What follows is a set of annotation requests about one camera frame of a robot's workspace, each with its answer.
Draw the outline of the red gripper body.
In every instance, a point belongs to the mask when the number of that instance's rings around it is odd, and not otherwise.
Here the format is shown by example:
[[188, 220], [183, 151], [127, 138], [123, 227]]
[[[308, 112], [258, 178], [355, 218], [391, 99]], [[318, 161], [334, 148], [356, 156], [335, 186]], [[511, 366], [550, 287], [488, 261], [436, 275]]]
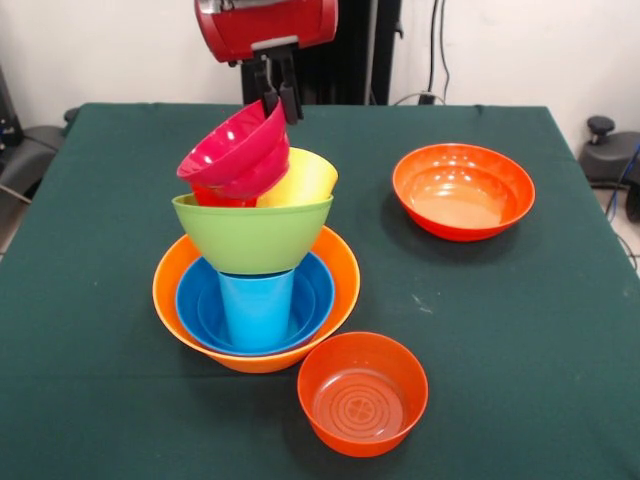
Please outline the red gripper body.
[[338, 23], [336, 1], [196, 1], [194, 12], [220, 63], [248, 60], [283, 45], [328, 43]]

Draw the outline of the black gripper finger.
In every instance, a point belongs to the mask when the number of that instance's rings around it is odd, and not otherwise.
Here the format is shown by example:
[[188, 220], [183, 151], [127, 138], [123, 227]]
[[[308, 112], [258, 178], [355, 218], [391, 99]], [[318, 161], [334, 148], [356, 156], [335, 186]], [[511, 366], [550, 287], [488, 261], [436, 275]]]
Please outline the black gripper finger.
[[283, 104], [285, 118], [289, 125], [296, 125], [304, 116], [300, 103], [292, 48], [289, 45], [281, 48], [278, 63], [282, 76], [279, 95]]
[[278, 104], [278, 93], [270, 83], [267, 67], [269, 60], [265, 56], [254, 60], [254, 79], [265, 116], [270, 116]]

